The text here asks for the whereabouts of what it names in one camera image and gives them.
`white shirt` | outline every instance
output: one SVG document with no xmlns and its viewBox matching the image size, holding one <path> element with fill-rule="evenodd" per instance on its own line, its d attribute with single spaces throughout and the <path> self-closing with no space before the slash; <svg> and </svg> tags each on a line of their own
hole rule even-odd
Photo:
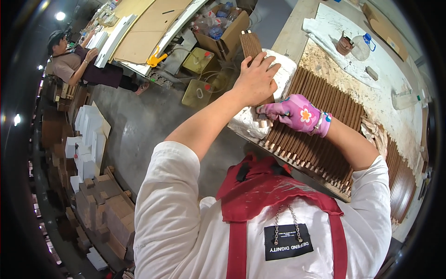
<svg viewBox="0 0 446 279">
<path fill-rule="evenodd" d="M 142 278 L 225 279 L 229 224 L 222 222 L 220 201 L 200 215 L 197 155 L 177 142 L 153 150 L 136 199 L 135 276 Z M 351 203 L 336 200 L 347 240 L 347 278 L 373 278 L 387 254 L 392 236 L 388 169 L 378 156 L 367 170 L 353 172 Z M 297 222 L 305 223 L 313 246 L 293 258 L 265 261 L 264 227 L 275 225 L 277 208 L 263 208 L 247 223 L 246 278 L 333 278 L 333 249 L 328 214 L 301 198 L 284 202 Z M 289 210 L 279 225 L 293 224 Z"/>
</svg>

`red apron strap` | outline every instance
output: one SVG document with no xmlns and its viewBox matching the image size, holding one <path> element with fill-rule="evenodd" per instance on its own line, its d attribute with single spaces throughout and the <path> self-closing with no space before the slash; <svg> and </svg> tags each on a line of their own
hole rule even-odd
<svg viewBox="0 0 446 279">
<path fill-rule="evenodd" d="M 246 222 L 231 222 L 226 279 L 246 279 Z"/>
<path fill-rule="evenodd" d="M 333 245 L 333 279 L 345 279 L 347 276 L 347 241 L 339 215 L 328 215 Z"/>
</svg>

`bracelet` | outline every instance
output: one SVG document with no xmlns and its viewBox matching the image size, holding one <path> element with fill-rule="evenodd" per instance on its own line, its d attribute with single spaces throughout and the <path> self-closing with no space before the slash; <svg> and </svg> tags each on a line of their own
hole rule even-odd
<svg viewBox="0 0 446 279">
<path fill-rule="evenodd" d="M 324 112 L 321 111 L 321 115 L 319 116 L 319 120 L 318 120 L 318 122 L 317 122 L 316 125 L 314 126 L 313 131 L 311 131 L 311 132 L 309 133 L 310 136 L 314 135 L 314 133 L 315 133 L 317 130 L 319 130 L 319 127 L 320 127 L 321 124 L 322 124 L 322 119 L 323 119 L 323 118 L 324 118 Z"/>
</svg>

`yellow clamp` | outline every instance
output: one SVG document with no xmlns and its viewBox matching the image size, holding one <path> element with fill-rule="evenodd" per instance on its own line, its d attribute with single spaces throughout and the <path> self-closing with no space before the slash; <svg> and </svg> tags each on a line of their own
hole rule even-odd
<svg viewBox="0 0 446 279">
<path fill-rule="evenodd" d="M 147 65 L 149 65 L 149 66 L 151 66 L 152 68 L 154 68 L 154 67 L 156 67 L 156 66 L 158 65 L 159 62 L 161 62 L 161 61 L 163 61 L 164 59 L 167 58 L 167 54 L 165 54 L 165 53 L 164 53 L 163 55 L 161 55 L 160 58 L 157 58 L 156 55 L 158 54 L 159 51 L 160 51 L 160 46 L 157 46 L 157 50 L 156 50 L 155 54 L 152 55 L 152 56 L 150 56 L 150 57 L 146 60 Z"/>
</svg>

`plastic bottle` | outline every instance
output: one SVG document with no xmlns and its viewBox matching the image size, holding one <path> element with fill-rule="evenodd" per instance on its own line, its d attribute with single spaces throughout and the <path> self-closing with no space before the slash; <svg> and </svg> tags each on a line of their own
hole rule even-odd
<svg viewBox="0 0 446 279">
<path fill-rule="evenodd" d="M 232 3 L 231 2 L 226 2 L 225 5 L 221 6 L 219 11 L 217 12 L 217 17 L 224 17 L 226 18 L 229 13 L 231 12 L 231 7 L 232 7 Z"/>
<path fill-rule="evenodd" d="M 409 108 L 421 101 L 421 97 L 414 93 L 412 89 L 401 92 L 399 94 L 396 94 L 395 91 L 392 91 L 391 94 L 392 106 L 396 110 Z"/>
<path fill-rule="evenodd" d="M 217 17 L 214 12 L 212 11 L 211 8 L 209 8 L 209 6 L 203 6 L 203 8 L 200 9 L 200 13 L 204 16 L 204 17 Z"/>
<path fill-rule="evenodd" d="M 365 33 L 363 36 L 356 36 L 352 41 L 355 47 L 351 50 L 351 54 L 359 61 L 365 61 L 369 57 L 370 51 L 375 51 L 376 44 L 372 42 L 372 37 L 369 33 Z"/>
<path fill-rule="evenodd" d="M 236 8 L 233 10 L 229 16 L 227 16 L 227 24 L 224 26 L 225 28 L 228 28 L 229 25 L 231 25 L 232 22 L 239 16 L 239 14 L 242 12 L 240 8 Z"/>
<path fill-rule="evenodd" d="M 209 29 L 209 36 L 214 40 L 219 40 L 223 35 L 223 30 L 220 26 L 212 26 Z"/>
<path fill-rule="evenodd" d="M 195 28 L 195 26 L 197 26 L 198 28 L 206 28 L 206 27 L 211 27 L 211 26 L 221 26 L 221 25 L 226 25 L 227 24 L 227 19 L 226 18 L 212 18 L 212 17 L 204 17 L 204 18 L 199 18 L 196 21 L 192 22 L 192 26 Z"/>
</svg>

